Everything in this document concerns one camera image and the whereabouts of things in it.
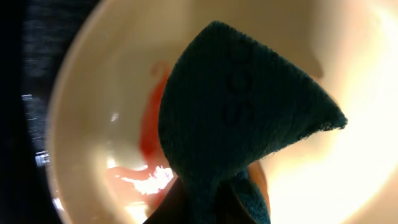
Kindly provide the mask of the green and yellow sponge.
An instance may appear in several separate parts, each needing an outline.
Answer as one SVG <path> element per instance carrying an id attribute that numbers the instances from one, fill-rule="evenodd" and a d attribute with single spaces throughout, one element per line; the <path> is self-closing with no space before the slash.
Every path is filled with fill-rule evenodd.
<path id="1" fill-rule="evenodd" d="M 347 118 L 303 70 L 248 35 L 208 24 L 162 94 L 161 148 L 188 194 L 193 223 L 216 221 L 216 194 L 260 158 Z"/>

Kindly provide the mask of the yellow plate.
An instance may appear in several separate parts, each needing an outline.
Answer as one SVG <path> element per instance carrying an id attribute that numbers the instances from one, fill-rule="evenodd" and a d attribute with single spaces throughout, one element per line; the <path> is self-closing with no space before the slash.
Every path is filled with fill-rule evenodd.
<path id="1" fill-rule="evenodd" d="M 142 223 L 162 182 L 139 150 L 149 96 L 223 21 L 309 73 L 348 119 L 265 157 L 272 223 L 397 222 L 396 1 L 101 1 L 58 73 L 47 173 L 64 223 Z"/>

